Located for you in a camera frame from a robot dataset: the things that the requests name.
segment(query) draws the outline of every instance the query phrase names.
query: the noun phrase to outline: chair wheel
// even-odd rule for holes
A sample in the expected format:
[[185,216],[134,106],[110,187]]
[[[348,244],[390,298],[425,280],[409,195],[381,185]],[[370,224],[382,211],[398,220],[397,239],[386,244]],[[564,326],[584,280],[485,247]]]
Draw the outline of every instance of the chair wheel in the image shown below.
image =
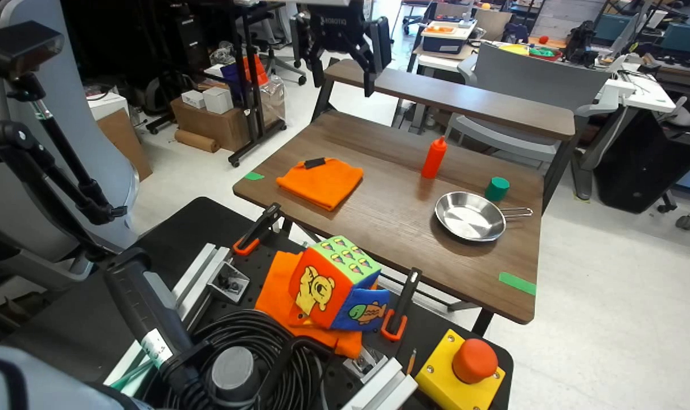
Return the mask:
[[680,216],[680,219],[677,220],[677,227],[690,230],[690,213]]
[[658,204],[658,211],[661,211],[661,213],[667,213],[667,211],[672,211],[672,210],[677,210],[677,206],[672,206],[672,204]]

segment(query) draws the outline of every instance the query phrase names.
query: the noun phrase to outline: red bottle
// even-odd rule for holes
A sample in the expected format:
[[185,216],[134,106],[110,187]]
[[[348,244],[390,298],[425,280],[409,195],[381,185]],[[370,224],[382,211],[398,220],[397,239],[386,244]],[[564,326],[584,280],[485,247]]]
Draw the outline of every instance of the red bottle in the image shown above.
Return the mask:
[[444,137],[438,137],[430,144],[425,161],[421,163],[421,178],[435,178],[446,152],[448,144],[444,140]]

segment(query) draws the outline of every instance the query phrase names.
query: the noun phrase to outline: chair backrest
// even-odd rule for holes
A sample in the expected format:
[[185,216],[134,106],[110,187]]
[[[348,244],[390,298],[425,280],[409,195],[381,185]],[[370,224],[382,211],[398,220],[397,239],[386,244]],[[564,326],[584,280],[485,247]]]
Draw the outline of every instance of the chair backrest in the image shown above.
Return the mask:
[[661,40],[661,48],[677,49],[677,52],[690,52],[690,24],[670,24]]
[[544,104],[579,108],[591,104],[613,73],[554,63],[506,52],[483,43],[476,62],[476,85]]
[[509,19],[512,17],[511,11],[499,11],[499,8],[479,8],[476,11],[476,30],[483,26],[485,34],[483,39],[489,39],[489,40],[501,40],[504,39],[504,32],[506,32],[506,24]]

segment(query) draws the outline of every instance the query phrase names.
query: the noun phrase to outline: cartoon print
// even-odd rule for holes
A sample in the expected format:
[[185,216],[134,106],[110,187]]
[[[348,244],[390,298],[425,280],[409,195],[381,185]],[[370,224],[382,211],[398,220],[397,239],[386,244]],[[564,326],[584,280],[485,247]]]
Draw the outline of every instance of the cartoon print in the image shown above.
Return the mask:
[[363,326],[367,326],[370,320],[386,317],[386,309],[387,306],[381,304],[381,303],[356,304],[356,306],[348,309],[348,317],[359,320]]
[[320,304],[320,309],[326,309],[326,303],[335,294],[335,280],[320,276],[314,267],[307,267],[300,276],[300,287],[297,295],[297,304],[304,309],[304,313],[313,313],[313,309]]

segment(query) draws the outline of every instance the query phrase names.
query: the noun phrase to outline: green tape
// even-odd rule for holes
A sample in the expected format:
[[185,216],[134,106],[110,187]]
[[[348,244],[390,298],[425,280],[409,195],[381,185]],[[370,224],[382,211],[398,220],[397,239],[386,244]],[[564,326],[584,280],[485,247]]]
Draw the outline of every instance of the green tape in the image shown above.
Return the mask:
[[247,175],[247,179],[253,179],[253,181],[258,181],[258,179],[261,179],[261,178],[264,178],[264,175],[261,175],[261,172],[256,172],[256,170]]
[[520,288],[520,290],[524,290],[524,294],[536,295],[536,282],[524,280],[524,277],[520,277],[520,276],[514,276],[514,272],[501,270],[501,272],[499,272],[499,282],[504,282],[506,287],[512,287],[512,288]]

